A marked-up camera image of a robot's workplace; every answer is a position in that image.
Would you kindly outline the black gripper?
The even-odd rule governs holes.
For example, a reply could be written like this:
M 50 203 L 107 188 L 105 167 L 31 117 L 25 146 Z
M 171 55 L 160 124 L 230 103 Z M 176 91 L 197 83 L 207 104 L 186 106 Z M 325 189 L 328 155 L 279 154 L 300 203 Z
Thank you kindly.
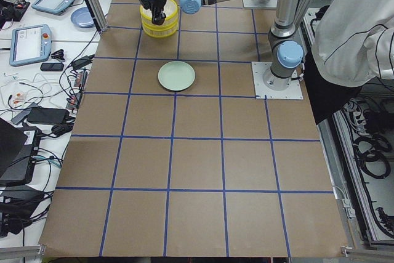
M 164 6 L 166 0 L 150 0 L 152 15 L 152 24 L 163 25 L 166 20 L 166 14 L 164 13 Z

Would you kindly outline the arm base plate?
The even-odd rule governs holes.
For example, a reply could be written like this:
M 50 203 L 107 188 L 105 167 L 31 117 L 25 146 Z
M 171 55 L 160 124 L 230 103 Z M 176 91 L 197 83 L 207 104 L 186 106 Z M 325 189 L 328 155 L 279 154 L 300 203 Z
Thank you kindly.
M 278 0 L 243 0 L 245 9 L 276 10 Z
M 252 62 L 255 98 L 268 100 L 303 100 L 297 69 L 290 78 L 278 78 L 271 72 L 271 62 Z

